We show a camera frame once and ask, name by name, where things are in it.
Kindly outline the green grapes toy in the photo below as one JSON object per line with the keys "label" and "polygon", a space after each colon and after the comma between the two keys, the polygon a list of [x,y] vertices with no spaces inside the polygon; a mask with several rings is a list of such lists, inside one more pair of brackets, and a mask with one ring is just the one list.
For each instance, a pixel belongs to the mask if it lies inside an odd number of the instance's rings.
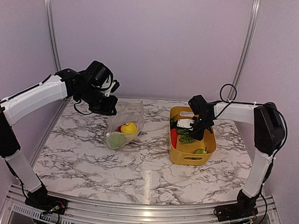
{"label": "green grapes toy", "polygon": [[184,144],[190,144],[194,139],[189,135],[180,135],[179,142]]}

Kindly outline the green pear toy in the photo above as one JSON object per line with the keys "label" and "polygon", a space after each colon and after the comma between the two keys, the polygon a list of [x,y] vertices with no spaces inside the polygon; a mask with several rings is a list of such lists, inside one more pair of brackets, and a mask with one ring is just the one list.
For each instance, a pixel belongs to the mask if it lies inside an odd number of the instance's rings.
{"label": "green pear toy", "polygon": [[194,154],[207,154],[208,152],[207,152],[207,148],[205,148],[205,149],[196,149],[195,151],[194,151]]}

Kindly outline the green bitter gourd toy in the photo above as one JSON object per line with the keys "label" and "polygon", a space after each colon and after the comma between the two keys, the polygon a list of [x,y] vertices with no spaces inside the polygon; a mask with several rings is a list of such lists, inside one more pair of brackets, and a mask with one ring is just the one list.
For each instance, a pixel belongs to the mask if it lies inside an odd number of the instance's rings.
{"label": "green bitter gourd toy", "polygon": [[185,129],[185,128],[183,128],[183,129],[176,129],[176,132],[177,132],[177,134],[180,134],[180,135],[188,135],[189,134],[189,129]]}

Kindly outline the orange carrot toy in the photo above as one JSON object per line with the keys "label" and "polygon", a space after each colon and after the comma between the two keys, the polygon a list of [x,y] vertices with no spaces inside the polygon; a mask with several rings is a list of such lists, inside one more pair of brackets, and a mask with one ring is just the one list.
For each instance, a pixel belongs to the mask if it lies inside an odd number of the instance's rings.
{"label": "orange carrot toy", "polygon": [[171,137],[171,146],[176,149],[177,145],[177,138],[178,134],[176,132],[176,127],[177,127],[177,120],[176,120],[177,115],[171,118],[170,120],[170,137]]}

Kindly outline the clear zip top bag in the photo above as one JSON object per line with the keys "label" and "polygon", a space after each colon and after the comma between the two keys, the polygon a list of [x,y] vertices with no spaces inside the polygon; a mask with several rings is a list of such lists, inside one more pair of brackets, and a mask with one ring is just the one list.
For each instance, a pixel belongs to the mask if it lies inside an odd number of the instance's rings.
{"label": "clear zip top bag", "polygon": [[117,113],[108,120],[105,143],[111,149],[120,149],[133,141],[144,126],[143,102],[120,101]]}

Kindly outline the green apple toy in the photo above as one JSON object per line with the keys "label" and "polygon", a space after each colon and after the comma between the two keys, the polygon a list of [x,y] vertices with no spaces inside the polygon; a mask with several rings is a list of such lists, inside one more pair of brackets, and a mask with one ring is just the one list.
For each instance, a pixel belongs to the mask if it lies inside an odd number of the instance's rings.
{"label": "green apple toy", "polygon": [[111,132],[106,134],[106,143],[112,149],[119,149],[127,143],[127,138],[123,133]]}

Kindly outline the yellow lemon toy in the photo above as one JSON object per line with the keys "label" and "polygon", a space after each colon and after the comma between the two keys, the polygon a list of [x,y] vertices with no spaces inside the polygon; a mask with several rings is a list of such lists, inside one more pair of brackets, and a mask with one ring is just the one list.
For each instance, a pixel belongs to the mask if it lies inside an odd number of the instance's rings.
{"label": "yellow lemon toy", "polygon": [[136,134],[137,133],[137,125],[133,122],[127,122],[123,124],[122,133],[124,134]]}

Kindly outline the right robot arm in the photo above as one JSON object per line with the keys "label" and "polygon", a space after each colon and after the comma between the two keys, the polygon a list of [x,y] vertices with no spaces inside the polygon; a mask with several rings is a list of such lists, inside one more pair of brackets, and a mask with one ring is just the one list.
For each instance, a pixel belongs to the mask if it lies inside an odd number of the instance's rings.
{"label": "right robot arm", "polygon": [[273,102],[264,104],[242,102],[206,102],[201,95],[192,97],[188,104],[195,114],[190,124],[189,136],[195,140],[204,138],[205,130],[210,130],[217,119],[226,119],[252,124],[254,127],[255,155],[246,183],[239,191],[237,203],[232,213],[243,217],[262,192],[269,178],[276,153],[287,138],[287,125],[283,115]]}

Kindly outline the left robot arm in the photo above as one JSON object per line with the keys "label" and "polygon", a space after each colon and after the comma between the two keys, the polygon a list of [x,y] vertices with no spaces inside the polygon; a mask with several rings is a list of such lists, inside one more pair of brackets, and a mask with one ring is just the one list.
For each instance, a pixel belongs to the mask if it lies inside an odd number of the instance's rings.
{"label": "left robot arm", "polygon": [[0,99],[0,156],[8,163],[41,209],[51,205],[51,198],[21,151],[12,127],[22,118],[55,101],[73,98],[88,104],[90,113],[116,115],[119,88],[113,73],[101,62],[93,61],[79,72],[64,69],[12,96]]}

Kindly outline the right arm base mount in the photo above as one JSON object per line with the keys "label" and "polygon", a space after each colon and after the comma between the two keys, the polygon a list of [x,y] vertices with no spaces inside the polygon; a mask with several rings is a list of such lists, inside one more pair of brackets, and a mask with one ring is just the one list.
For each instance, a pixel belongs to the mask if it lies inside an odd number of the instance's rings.
{"label": "right arm base mount", "polygon": [[258,209],[256,206],[251,206],[250,208],[241,207],[239,204],[228,204],[216,206],[214,215],[217,217],[219,222],[230,221],[236,219],[243,219],[249,216],[256,216],[258,214]]}

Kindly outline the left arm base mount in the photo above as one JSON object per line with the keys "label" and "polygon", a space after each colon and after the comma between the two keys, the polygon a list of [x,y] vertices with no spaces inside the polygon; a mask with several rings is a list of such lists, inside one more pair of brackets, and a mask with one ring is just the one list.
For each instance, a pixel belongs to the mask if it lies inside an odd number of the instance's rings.
{"label": "left arm base mount", "polygon": [[25,204],[43,210],[46,213],[55,212],[56,214],[63,215],[67,208],[68,201],[55,196],[47,196],[46,199],[41,199],[40,201],[34,201],[32,198],[27,197]]}

